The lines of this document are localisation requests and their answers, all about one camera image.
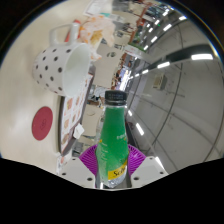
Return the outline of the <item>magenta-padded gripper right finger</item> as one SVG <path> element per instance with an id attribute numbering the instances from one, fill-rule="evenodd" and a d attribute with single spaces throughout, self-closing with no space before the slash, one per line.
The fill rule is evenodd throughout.
<path id="1" fill-rule="evenodd" d="M 154 156 L 145 156 L 132 145 L 128 148 L 126 188 L 140 188 L 168 175 Z"/>

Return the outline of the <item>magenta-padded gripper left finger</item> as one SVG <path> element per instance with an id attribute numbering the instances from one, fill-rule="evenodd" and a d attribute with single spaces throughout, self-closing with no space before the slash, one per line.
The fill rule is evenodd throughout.
<path id="1" fill-rule="evenodd" d="M 84 188 L 97 188 L 99 177 L 96 148 L 97 146 L 93 145 L 79 157 L 71 157 L 64 164 L 60 164 L 58 176 Z"/>

